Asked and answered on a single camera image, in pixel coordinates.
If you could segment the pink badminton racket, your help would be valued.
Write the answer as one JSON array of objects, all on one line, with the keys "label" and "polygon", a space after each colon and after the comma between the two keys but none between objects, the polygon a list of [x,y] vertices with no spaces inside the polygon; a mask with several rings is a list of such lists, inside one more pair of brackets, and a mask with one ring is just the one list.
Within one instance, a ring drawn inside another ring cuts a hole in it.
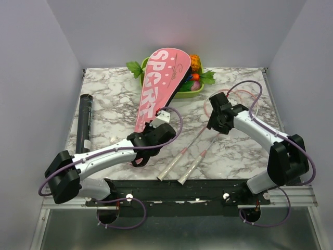
[{"label": "pink badminton racket", "polygon": [[[206,116],[209,118],[209,113],[207,111],[207,103],[208,103],[208,100],[209,98],[211,98],[212,96],[216,95],[216,94],[219,94],[219,93],[223,93],[223,92],[228,92],[229,89],[221,89],[221,90],[218,90],[216,91],[215,93],[211,94],[209,97],[206,98],[206,100],[204,101],[204,104],[203,104],[203,110],[204,110],[204,113],[206,114]],[[243,89],[240,89],[240,90],[234,90],[234,91],[230,91],[231,94],[235,94],[236,96],[238,96],[238,98],[240,99],[241,103],[243,103],[243,100],[242,100],[242,97],[240,96],[239,92],[244,92],[244,93],[247,93],[249,94],[254,100],[256,99],[256,96],[250,92],[250,91],[247,91],[247,90],[243,90]],[[210,149],[210,147],[213,145],[213,143],[216,141],[216,139],[219,137],[219,134],[216,134],[214,136],[214,138],[211,140],[210,144],[199,154],[203,157],[203,159],[205,158],[208,150]]]},{"label": "pink badminton racket", "polygon": [[206,129],[206,126],[203,126],[201,128],[201,130],[195,135],[195,137],[190,141],[190,143],[186,147],[184,147],[180,152],[182,152],[185,155],[185,153],[188,151],[188,149],[193,145],[193,143],[196,141],[196,139],[198,139],[202,135],[202,133],[204,132],[205,129]]}]

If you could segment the pink racket bag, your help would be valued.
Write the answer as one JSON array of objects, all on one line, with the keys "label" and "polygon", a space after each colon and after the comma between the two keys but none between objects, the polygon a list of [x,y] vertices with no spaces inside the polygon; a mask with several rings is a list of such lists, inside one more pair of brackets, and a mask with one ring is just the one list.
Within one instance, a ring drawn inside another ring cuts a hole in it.
[{"label": "pink racket bag", "polygon": [[153,52],[141,79],[142,91],[138,107],[135,132],[142,132],[145,122],[169,105],[181,85],[191,75],[190,56],[177,48],[161,48]]}]

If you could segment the black shuttlecock tube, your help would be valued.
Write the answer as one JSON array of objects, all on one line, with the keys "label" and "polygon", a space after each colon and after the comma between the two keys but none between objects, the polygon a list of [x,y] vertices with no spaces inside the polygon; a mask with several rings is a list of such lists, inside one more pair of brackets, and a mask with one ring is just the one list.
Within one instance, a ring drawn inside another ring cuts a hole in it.
[{"label": "black shuttlecock tube", "polygon": [[91,150],[91,122],[93,96],[82,94],[79,101],[79,114],[76,133],[75,153],[88,153]]}]

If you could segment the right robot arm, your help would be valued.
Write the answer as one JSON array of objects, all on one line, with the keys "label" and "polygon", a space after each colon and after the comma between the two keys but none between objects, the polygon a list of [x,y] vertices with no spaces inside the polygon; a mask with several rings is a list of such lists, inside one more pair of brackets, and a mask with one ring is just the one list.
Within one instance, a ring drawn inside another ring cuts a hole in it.
[{"label": "right robot arm", "polygon": [[251,204],[257,200],[259,193],[283,186],[309,171],[301,136],[288,136],[265,123],[260,126],[247,107],[242,104],[233,106],[224,93],[213,95],[209,101],[213,109],[207,124],[209,130],[228,135],[232,129],[237,129],[259,143],[269,154],[267,169],[248,179],[239,191],[243,203]]}]

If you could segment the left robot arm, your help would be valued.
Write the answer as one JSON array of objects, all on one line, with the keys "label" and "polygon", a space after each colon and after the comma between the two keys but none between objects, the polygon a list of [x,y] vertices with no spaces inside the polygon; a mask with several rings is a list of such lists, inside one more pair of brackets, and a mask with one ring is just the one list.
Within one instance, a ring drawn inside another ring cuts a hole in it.
[{"label": "left robot arm", "polygon": [[58,153],[45,171],[54,202],[63,204],[75,197],[89,197],[105,206],[111,205],[116,197],[111,182],[90,176],[126,162],[132,162],[135,167],[144,166],[150,157],[159,154],[160,149],[175,138],[176,131],[168,123],[156,128],[146,124],[143,132],[134,132],[116,144],[93,152]]}]

